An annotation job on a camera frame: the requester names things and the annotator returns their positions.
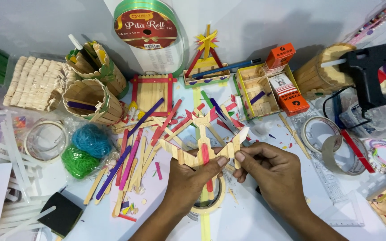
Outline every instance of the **white wall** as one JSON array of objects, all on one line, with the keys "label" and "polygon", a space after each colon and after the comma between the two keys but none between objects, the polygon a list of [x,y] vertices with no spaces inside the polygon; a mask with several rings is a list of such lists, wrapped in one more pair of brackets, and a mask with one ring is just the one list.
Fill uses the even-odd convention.
[{"label": "white wall", "polygon": [[[122,72],[138,69],[130,48],[113,30],[119,0],[0,0],[0,49],[9,54],[43,52],[65,55],[73,48],[68,34],[97,40],[110,49]],[[175,11],[189,37],[206,24],[217,29],[217,53],[223,62],[265,59],[276,45],[292,42],[298,68],[320,49],[342,41],[368,21],[386,0],[164,0]]]}]

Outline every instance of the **blue yarn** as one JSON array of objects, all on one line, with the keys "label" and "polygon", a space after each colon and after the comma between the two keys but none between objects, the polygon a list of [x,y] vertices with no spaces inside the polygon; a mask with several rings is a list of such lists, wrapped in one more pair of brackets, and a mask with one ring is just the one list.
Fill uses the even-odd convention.
[{"label": "blue yarn", "polygon": [[76,130],[72,135],[72,143],[95,158],[102,158],[111,151],[108,137],[94,124],[86,124]]}]

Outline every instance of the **fingernail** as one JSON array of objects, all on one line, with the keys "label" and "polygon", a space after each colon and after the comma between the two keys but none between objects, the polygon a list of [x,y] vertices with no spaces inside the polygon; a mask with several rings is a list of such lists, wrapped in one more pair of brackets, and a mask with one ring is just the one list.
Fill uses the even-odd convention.
[{"label": "fingernail", "polygon": [[227,164],[227,158],[226,157],[220,157],[218,160],[217,160],[217,163],[218,165],[220,165],[221,167],[223,167],[224,165]]},{"label": "fingernail", "polygon": [[237,161],[243,162],[245,159],[245,156],[244,156],[244,154],[242,154],[242,152],[238,151],[235,153],[235,158]]}]

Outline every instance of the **green yarn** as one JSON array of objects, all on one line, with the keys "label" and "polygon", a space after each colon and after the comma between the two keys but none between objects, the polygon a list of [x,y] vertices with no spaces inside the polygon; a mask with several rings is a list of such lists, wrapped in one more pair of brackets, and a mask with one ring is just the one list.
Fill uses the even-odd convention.
[{"label": "green yarn", "polygon": [[99,166],[99,159],[89,153],[69,145],[61,155],[65,169],[77,179],[83,179]]}]

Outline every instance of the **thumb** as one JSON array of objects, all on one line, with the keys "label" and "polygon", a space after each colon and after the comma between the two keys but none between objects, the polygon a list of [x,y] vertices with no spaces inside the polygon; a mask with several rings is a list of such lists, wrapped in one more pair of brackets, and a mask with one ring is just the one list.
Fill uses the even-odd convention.
[{"label": "thumb", "polygon": [[202,169],[197,172],[197,176],[200,182],[206,183],[211,178],[218,175],[218,173],[221,172],[223,167],[228,162],[229,160],[224,156],[211,159]]},{"label": "thumb", "polygon": [[265,175],[268,170],[262,167],[253,157],[244,151],[237,151],[235,158],[239,164],[247,171],[256,181]]}]

